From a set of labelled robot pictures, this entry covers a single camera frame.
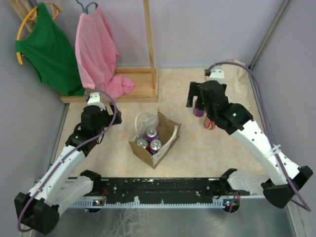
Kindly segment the purple Fanta can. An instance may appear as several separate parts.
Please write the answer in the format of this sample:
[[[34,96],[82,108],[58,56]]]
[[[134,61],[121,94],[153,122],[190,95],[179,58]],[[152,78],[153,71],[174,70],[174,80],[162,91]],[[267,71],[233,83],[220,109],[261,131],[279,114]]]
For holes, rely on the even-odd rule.
[[[204,115],[203,101],[199,98],[195,101],[193,114],[194,116],[199,117],[199,118]]]

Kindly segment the red Coca-Cola can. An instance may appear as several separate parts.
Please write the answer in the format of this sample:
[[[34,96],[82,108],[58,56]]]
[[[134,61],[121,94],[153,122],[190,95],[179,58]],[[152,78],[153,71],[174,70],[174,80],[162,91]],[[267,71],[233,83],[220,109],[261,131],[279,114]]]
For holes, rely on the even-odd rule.
[[[205,117],[203,126],[207,130],[213,130],[216,128],[216,124],[213,120],[211,120],[208,116]]]

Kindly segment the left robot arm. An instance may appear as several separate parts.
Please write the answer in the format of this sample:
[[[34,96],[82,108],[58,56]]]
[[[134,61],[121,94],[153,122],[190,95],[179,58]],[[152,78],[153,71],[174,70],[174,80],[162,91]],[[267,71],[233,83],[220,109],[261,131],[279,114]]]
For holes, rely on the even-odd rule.
[[[88,103],[57,161],[27,193],[18,193],[15,197],[17,229],[20,232],[36,230],[46,235],[76,200],[86,194],[97,196],[102,192],[101,176],[89,170],[68,187],[62,186],[92,149],[100,144],[111,126],[121,124],[121,112],[116,104],[110,103],[110,107],[112,114],[102,102]]]

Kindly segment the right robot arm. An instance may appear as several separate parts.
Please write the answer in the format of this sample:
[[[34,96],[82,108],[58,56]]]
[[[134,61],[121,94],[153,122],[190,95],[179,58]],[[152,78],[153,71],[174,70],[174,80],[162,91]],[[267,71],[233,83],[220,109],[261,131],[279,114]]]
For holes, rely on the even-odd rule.
[[[215,125],[240,141],[261,164],[268,175],[266,182],[259,175],[249,181],[237,180],[233,172],[221,182],[221,191],[230,196],[237,190],[263,193],[277,208],[284,208],[313,175],[308,166],[291,161],[278,146],[269,142],[253,115],[241,104],[230,103],[225,95],[226,84],[215,80],[203,83],[190,82],[186,106],[193,106],[193,98],[203,107]]]

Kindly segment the brown canvas bag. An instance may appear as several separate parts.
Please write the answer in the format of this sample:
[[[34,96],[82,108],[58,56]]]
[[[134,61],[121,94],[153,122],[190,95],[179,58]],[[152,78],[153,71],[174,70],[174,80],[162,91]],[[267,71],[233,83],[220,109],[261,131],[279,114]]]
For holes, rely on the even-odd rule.
[[[141,112],[134,120],[135,135],[129,145],[140,160],[155,169],[178,140],[180,127],[160,111]]]

